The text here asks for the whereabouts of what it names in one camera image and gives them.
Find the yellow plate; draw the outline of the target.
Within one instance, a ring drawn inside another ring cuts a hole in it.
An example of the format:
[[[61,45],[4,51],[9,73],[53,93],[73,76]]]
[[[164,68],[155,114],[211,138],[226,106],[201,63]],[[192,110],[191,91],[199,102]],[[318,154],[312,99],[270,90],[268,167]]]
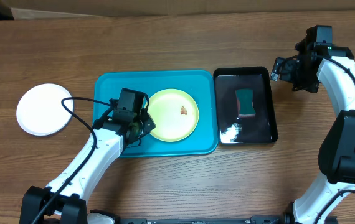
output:
[[[187,138],[199,122],[199,108],[192,96],[182,90],[165,89],[149,98],[148,113],[156,127],[150,134],[164,142]]]

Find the green scrub sponge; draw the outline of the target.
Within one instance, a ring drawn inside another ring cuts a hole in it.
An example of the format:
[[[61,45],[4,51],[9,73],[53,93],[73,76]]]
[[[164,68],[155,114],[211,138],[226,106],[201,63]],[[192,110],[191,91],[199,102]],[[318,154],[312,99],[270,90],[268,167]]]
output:
[[[255,116],[253,107],[253,90],[238,89],[235,91],[237,99],[238,119]]]

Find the white plate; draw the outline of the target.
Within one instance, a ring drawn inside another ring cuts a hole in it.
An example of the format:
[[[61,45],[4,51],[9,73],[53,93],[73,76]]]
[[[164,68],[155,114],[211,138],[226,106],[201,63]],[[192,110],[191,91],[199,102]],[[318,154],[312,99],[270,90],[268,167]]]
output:
[[[73,101],[68,90],[60,85],[45,83],[27,91],[16,108],[18,125],[34,136],[48,136],[63,129],[71,120]]]

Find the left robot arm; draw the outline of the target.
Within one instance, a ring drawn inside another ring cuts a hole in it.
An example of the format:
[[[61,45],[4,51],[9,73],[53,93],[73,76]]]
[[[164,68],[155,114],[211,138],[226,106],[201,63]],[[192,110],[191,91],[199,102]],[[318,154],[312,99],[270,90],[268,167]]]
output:
[[[85,127],[90,137],[69,166],[44,188],[30,187],[22,199],[20,223],[119,223],[118,216],[87,211],[87,201],[108,167],[129,146],[139,146],[155,123],[146,93],[124,88],[108,109]]]

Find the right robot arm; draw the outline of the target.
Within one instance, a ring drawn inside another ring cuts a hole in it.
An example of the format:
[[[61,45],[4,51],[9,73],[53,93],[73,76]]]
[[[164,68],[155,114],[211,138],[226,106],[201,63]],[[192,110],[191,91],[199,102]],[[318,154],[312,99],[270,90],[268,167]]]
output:
[[[295,56],[276,58],[270,78],[292,83],[293,91],[316,93],[323,85],[336,120],[319,149],[319,174],[278,222],[337,223],[330,213],[345,197],[355,194],[354,55],[349,47],[334,45],[332,27],[322,25],[307,29],[295,50]]]

